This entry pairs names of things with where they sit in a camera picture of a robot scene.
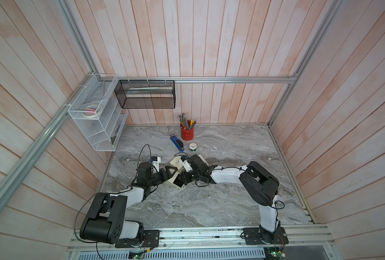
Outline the large cream jewelry box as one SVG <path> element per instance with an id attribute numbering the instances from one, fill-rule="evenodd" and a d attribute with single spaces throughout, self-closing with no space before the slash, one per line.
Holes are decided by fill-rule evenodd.
<path id="1" fill-rule="evenodd" d="M 199 154 L 198 156 L 201 158 L 201 160 L 202 160 L 207 166 L 209 166 L 208 162 L 203 158 L 202 155 Z"/>

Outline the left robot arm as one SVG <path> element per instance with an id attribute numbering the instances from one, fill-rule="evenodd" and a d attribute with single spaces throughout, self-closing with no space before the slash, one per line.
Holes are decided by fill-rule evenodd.
<path id="1" fill-rule="evenodd" d="M 115 244 L 119 240 L 126 240 L 133 247 L 142 244 L 143 224 L 126 220 L 126 209 L 146 200 L 152 193 L 152 187 L 168 181 L 176 171 L 177 168 L 173 166 L 157 170 L 151 162 L 140 163 L 127 189 L 115 193 L 99 192 L 88 200 L 91 205 L 79 233 L 74 236 L 83 243 Z"/>

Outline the pens in cup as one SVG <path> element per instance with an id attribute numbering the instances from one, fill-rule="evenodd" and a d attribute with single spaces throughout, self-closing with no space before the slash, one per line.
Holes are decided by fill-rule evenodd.
<path id="1" fill-rule="evenodd" d="M 192 130 L 196 125 L 196 120 L 188 120 L 186 114 L 182 113 L 178 116 L 178 120 L 180 122 L 181 129 L 183 130 Z"/>

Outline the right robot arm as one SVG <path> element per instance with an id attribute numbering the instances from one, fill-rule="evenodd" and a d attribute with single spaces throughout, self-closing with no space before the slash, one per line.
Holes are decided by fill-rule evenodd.
<path id="1" fill-rule="evenodd" d="M 181 157 L 180 161 L 183 170 L 180 171 L 174 184 L 180 187 L 191 182 L 202 182 L 206 185 L 241 184 L 259 205 L 261 233 L 273 237 L 280 227 L 277 213 L 279 208 L 276 205 L 280 183 L 263 166 L 256 161 L 244 166 L 208 165 L 198 155 Z"/>

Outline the cream jewelry box middle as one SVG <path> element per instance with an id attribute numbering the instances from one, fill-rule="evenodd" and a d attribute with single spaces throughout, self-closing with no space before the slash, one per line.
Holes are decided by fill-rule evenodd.
<path id="1" fill-rule="evenodd" d="M 184 166 L 183 166 L 181 156 L 174 157 L 174 159 L 170 161 L 170 166 L 172 170 L 177 170 L 177 171 L 183 170 Z"/>

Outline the small cream jewelry box front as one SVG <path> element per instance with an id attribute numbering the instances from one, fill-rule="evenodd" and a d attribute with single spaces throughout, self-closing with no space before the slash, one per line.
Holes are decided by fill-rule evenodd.
<path id="1" fill-rule="evenodd" d="M 174 187 L 183 188 L 184 183 L 181 180 L 180 176 L 184 172 L 185 172 L 185 169 L 181 169 L 181 170 L 177 170 L 177 171 L 175 169 L 170 169 L 170 173 L 172 174 L 172 177 L 166 182 L 168 184 L 173 185 Z"/>

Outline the black mesh wall basket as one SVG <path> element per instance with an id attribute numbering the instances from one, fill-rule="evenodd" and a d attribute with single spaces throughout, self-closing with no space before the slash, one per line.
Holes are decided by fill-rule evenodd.
<path id="1" fill-rule="evenodd" d="M 123 109 L 174 109 L 175 82 L 169 80 L 119 80 L 115 89 Z"/>

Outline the blue stapler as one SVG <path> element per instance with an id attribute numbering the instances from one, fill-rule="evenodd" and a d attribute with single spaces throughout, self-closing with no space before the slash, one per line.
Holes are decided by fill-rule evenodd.
<path id="1" fill-rule="evenodd" d="M 180 152 L 184 152 L 185 151 L 184 144 L 174 134 L 170 135 L 170 140 L 173 142 L 173 144 L 176 146 L 176 148 Z"/>

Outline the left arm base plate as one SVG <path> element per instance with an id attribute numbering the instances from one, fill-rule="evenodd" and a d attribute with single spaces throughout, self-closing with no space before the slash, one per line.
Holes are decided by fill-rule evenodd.
<path id="1" fill-rule="evenodd" d="M 159 246 L 159 230 L 140 230 L 135 238 L 122 238 L 115 244 L 116 248 L 154 249 Z"/>

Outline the tape roll on shelf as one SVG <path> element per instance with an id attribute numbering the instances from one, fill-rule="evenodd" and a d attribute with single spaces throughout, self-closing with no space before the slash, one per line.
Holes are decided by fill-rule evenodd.
<path id="1" fill-rule="evenodd" d="M 81 109 L 81 116 L 83 118 L 96 118 L 102 113 L 102 108 L 98 103 L 91 103 Z"/>

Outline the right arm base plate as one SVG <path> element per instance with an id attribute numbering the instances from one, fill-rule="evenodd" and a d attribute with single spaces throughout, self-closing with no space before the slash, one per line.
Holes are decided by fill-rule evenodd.
<path id="1" fill-rule="evenodd" d="M 267 231 L 261 226 L 254 228 L 247 227 L 243 229 L 242 237 L 246 245 L 286 245 L 289 243 L 286 231 L 282 226 L 279 226 L 273 232 Z"/>

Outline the aluminium front rail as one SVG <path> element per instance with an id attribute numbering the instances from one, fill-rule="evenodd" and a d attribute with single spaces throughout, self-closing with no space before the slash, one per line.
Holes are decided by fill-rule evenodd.
<path id="1" fill-rule="evenodd" d="M 212 248 L 250 248 L 245 241 L 243 226 L 219 227 L 173 227 L 161 228 L 156 250 L 175 249 L 212 249 Z M 292 247 L 322 246 L 328 254 L 337 255 L 339 250 L 328 227 L 323 224 L 285 225 L 288 244 L 284 246 L 287 253 Z M 66 257 L 81 252 L 109 252 L 116 250 L 115 245 L 105 243 L 83 243 L 72 239 L 66 250 Z"/>

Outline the red pen holder cup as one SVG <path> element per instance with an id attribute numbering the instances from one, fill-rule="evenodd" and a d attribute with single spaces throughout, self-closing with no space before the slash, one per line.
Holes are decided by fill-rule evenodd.
<path id="1" fill-rule="evenodd" d="M 180 135 L 184 141 L 192 141 L 194 138 L 194 128 L 189 129 L 191 125 L 191 120 L 188 120 L 187 127 L 184 127 L 180 124 Z"/>

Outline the green sticker roll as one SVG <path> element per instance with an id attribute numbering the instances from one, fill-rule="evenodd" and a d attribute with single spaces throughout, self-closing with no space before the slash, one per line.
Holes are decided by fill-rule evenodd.
<path id="1" fill-rule="evenodd" d="M 190 144 L 189 144 L 189 150 L 190 150 L 191 152 L 197 151 L 197 148 L 198 148 L 198 146 L 197 146 L 196 143 L 190 143 Z"/>

